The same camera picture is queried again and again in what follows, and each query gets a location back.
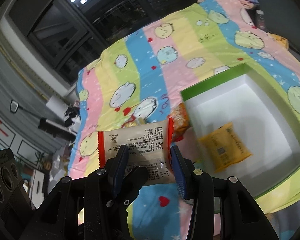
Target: box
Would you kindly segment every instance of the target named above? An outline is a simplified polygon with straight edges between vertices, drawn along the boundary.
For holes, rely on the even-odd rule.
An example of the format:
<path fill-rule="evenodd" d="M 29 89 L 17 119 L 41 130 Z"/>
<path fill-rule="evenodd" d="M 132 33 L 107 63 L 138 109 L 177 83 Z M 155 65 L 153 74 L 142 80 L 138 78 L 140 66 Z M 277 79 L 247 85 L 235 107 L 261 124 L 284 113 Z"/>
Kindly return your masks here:
<path fill-rule="evenodd" d="M 214 173 L 210 156 L 198 144 L 205 171 L 222 179 L 236 176 L 256 199 L 270 194 L 300 168 L 300 117 L 280 85 L 269 78 L 268 73 L 241 64 L 181 92 L 197 138 L 233 122 L 235 132 L 253 154 Z"/>

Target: cartoon blanket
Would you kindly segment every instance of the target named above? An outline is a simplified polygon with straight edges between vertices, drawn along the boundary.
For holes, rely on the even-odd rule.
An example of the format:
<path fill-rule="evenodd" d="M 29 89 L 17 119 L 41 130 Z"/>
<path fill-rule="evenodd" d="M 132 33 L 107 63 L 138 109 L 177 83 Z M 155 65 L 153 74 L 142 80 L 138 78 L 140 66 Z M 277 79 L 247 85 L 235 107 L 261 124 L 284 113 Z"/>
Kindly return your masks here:
<path fill-rule="evenodd" d="M 97 130 L 120 128 L 138 117 L 164 120 L 181 102 L 181 90 L 243 62 L 262 66 L 300 114 L 300 63 L 257 29 L 237 0 L 194 4 L 117 41 L 79 73 L 82 125 L 69 175 L 84 177 L 99 167 Z M 177 144 L 185 157 L 199 163 L 194 140 L 188 130 Z M 300 193 L 300 175 L 295 187 L 284 203 L 297 201 L 291 199 Z M 274 196 L 262 208 L 271 212 L 282 199 L 279 203 Z M 129 207 L 131 235 L 186 239 L 191 210 L 175 184 L 143 187 Z"/>

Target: qr code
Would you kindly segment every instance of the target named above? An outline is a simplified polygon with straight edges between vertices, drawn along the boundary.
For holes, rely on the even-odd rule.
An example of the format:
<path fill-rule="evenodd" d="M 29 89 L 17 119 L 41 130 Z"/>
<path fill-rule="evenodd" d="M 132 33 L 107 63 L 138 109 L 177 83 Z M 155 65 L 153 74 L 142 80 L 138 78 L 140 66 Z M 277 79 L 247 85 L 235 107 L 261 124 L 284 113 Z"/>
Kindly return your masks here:
<path fill-rule="evenodd" d="M 110 137 L 110 142 L 117 142 L 117 137 L 116 136 L 111 136 Z"/>
<path fill-rule="evenodd" d="M 221 147 L 221 148 L 217 149 L 217 152 L 219 155 L 221 155 L 221 154 L 225 153 L 226 150 L 223 147 Z"/>

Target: beige snack package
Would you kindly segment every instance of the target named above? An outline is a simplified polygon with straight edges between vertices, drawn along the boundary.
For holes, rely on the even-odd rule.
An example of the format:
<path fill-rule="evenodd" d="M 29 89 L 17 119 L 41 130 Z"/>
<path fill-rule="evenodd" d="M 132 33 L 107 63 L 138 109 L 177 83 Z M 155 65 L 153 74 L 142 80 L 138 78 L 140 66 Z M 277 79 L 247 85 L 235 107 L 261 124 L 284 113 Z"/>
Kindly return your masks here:
<path fill-rule="evenodd" d="M 136 166 L 145 166 L 149 179 L 145 186 L 175 182 L 170 172 L 168 145 L 173 133 L 172 119 L 98 132 L 100 168 L 114 158 L 122 144 L 129 148 L 126 175 Z"/>
<path fill-rule="evenodd" d="M 233 130 L 232 122 L 221 126 L 199 139 L 211 156 L 215 172 L 220 172 L 231 164 L 243 161 L 252 155 Z"/>

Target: plastic bottle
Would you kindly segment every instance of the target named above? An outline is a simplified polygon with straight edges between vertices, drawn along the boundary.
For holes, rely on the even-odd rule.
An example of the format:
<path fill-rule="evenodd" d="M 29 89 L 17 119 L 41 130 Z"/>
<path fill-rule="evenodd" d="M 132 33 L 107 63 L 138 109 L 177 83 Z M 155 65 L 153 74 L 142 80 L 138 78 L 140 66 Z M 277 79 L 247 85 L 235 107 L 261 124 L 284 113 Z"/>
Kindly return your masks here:
<path fill-rule="evenodd" d="M 263 11 L 261 10 L 256 10 L 256 22 L 257 22 L 257 27 L 260 29 L 260 30 L 263 30 L 264 32 L 266 32 L 266 24 L 265 24 L 265 19 L 264 19 L 264 16 L 263 16 Z"/>

